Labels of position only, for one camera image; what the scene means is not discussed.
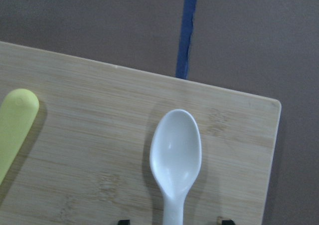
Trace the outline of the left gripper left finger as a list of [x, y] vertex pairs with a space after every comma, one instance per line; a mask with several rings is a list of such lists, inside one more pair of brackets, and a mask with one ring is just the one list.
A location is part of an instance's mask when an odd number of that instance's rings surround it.
[[119, 220], [117, 225], [130, 225], [131, 221], [130, 220]]

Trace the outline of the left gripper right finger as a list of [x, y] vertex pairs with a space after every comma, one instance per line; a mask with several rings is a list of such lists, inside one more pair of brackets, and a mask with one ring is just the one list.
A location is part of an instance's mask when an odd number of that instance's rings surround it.
[[235, 225], [235, 222], [230, 218], [218, 217], [217, 225]]

